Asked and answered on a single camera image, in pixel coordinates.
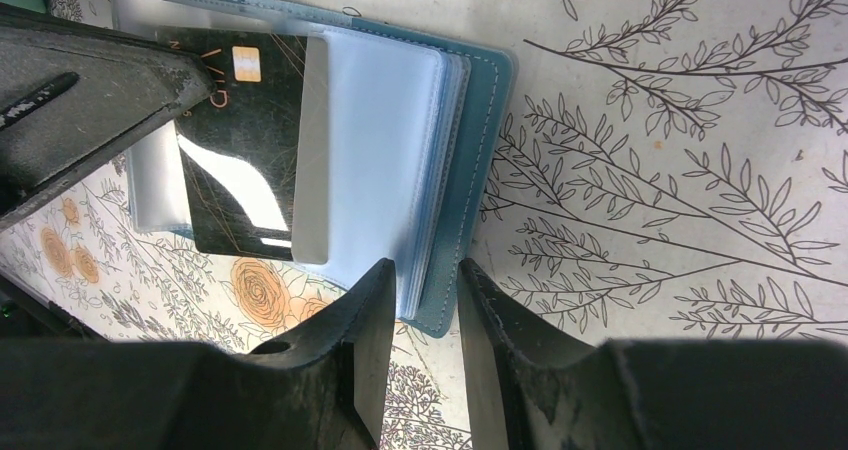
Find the black credit card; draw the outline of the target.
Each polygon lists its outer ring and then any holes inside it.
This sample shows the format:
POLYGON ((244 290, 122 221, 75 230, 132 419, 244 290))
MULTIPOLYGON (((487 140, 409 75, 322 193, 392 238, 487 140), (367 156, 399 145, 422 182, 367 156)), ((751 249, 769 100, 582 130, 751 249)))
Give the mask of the black credit card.
POLYGON ((214 83, 175 120, 197 249, 292 260, 306 38, 165 26, 156 39, 214 83))

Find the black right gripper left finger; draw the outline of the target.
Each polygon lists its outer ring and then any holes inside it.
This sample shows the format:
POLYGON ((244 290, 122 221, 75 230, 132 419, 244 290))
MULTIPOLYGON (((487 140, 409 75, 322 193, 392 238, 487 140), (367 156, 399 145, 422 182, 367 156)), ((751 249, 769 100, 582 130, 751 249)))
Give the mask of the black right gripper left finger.
POLYGON ((395 265, 247 354, 199 342, 5 339, 5 449, 375 449, 395 265))

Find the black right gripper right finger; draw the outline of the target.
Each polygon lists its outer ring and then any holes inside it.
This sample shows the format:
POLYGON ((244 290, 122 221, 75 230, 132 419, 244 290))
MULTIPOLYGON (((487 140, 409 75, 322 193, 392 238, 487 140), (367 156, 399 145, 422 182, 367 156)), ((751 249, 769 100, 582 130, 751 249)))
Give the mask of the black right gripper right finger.
POLYGON ((847 350, 826 341, 586 344, 472 259, 458 312, 477 449, 843 449, 847 350))

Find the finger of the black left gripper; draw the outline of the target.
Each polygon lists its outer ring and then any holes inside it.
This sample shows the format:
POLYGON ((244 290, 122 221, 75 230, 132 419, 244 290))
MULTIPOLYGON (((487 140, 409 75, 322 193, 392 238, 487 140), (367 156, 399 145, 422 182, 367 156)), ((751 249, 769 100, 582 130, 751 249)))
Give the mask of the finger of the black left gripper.
POLYGON ((194 54, 2 5, 2 229, 213 89, 194 54))

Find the blue leather card holder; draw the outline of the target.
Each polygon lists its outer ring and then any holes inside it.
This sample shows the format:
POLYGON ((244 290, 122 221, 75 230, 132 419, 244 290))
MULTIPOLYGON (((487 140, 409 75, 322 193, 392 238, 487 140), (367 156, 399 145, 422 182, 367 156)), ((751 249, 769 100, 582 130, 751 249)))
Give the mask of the blue leather card holder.
POLYGON ((329 46, 328 259, 298 268, 348 288, 396 266, 396 314, 444 336, 514 76, 512 57, 284 0, 113 0, 120 30, 269 24, 329 46))

